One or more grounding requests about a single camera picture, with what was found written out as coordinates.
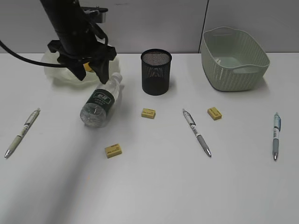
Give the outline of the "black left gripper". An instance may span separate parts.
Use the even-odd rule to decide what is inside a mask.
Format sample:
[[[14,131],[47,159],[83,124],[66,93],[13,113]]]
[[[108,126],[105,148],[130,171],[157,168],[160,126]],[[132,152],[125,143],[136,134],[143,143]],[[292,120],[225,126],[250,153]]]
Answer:
[[[90,48],[82,47],[82,45],[78,45],[78,47],[73,53],[70,53],[59,40],[52,40],[48,44],[51,53],[59,53],[57,58],[59,66],[67,67],[78,80],[83,81],[86,77],[84,64],[89,63],[100,82],[106,84],[109,80],[109,61],[113,61],[116,57],[115,47],[101,42],[92,44]]]

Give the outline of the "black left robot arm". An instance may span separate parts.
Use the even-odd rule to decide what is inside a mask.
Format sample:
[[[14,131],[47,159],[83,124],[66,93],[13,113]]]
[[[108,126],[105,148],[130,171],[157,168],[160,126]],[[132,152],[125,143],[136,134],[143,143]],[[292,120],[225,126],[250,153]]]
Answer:
[[[116,57],[107,34],[98,26],[105,21],[107,8],[82,7],[77,0],[42,0],[41,4],[58,36],[48,44],[51,53],[59,53],[57,62],[80,81],[86,77],[88,63],[99,80],[109,79],[109,62]]]

